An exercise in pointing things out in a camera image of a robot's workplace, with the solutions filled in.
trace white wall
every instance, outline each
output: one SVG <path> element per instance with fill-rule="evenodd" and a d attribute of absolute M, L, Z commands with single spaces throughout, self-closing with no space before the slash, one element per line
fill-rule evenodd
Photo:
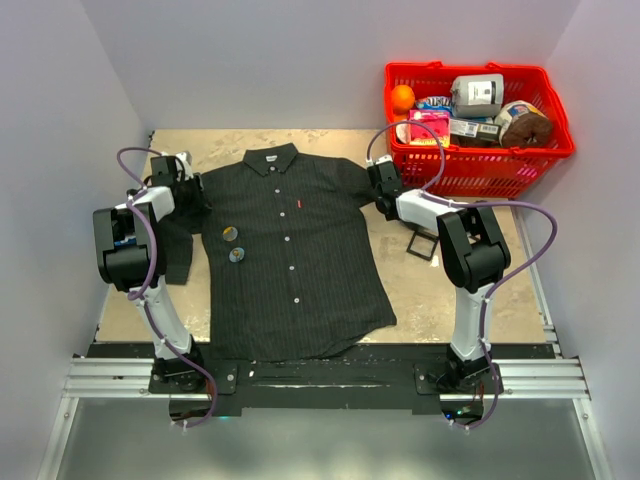
<path fill-rule="evenodd" d="M 529 199 L 559 221 L 540 274 L 563 352 L 579 354 L 617 478 L 640 471 L 640 6 L 583 0 L 547 63 L 578 153 Z M 540 246 L 548 229 L 527 220 Z"/>
<path fill-rule="evenodd" d="M 32 479 L 106 295 L 91 213 L 145 139 L 77 0 L 4 0 L 0 65 L 0 478 Z"/>
<path fill-rule="evenodd" d="M 386 63 L 542 64 L 579 0 L 82 1 L 154 128 L 372 128 Z"/>

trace black cloth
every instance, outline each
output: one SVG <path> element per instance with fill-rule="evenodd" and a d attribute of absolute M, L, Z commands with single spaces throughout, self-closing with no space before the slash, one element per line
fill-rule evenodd
<path fill-rule="evenodd" d="M 160 222 L 169 283 L 184 283 L 202 233 L 211 269 L 216 356 L 285 360 L 337 354 L 395 325 L 360 207 L 373 200 L 365 169 L 293 144 L 247 151 L 202 175 L 211 210 Z M 226 227 L 238 237 L 225 241 Z M 244 259 L 233 263 L 231 250 Z"/>

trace plastic container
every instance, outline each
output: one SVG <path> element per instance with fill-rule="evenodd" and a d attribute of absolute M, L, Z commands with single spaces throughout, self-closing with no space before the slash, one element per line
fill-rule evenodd
<path fill-rule="evenodd" d="M 442 62 L 390 63 L 385 69 L 384 105 L 387 121 L 393 121 L 391 90 L 399 84 L 413 88 L 416 98 L 450 95 L 459 75 L 501 73 L 504 76 L 504 104 L 525 100 L 535 105 L 553 122 L 553 134 L 545 148 L 445 148 L 446 168 L 429 191 L 459 197 L 515 198 L 529 188 L 557 162 L 575 151 L 569 135 L 567 116 L 540 67 L 522 65 L 445 66 Z M 387 135 L 394 163 L 405 185 L 421 186 L 440 167 L 438 147 L 405 145 L 398 142 L 395 129 Z"/>

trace shirt sleeve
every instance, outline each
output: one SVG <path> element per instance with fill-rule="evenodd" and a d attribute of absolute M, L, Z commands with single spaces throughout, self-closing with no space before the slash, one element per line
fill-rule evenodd
<path fill-rule="evenodd" d="M 167 258 L 165 280 L 168 284 L 187 283 L 193 259 L 192 235 L 202 232 L 209 214 L 209 208 L 186 201 L 176 205 L 176 209 L 158 223 L 159 241 Z"/>
<path fill-rule="evenodd" d="M 334 182 L 356 202 L 358 208 L 375 200 L 375 191 L 366 169 L 347 158 L 336 158 L 333 163 Z"/>

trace shirt collar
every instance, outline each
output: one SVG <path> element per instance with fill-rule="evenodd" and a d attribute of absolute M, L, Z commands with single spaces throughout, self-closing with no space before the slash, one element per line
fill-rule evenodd
<path fill-rule="evenodd" d="M 242 161 L 264 177 L 269 173 L 269 167 L 271 166 L 276 167 L 280 173 L 286 172 L 297 154 L 298 149 L 295 145 L 287 143 L 278 147 L 247 150 Z M 277 158 L 272 162 L 268 162 L 267 157 Z"/>

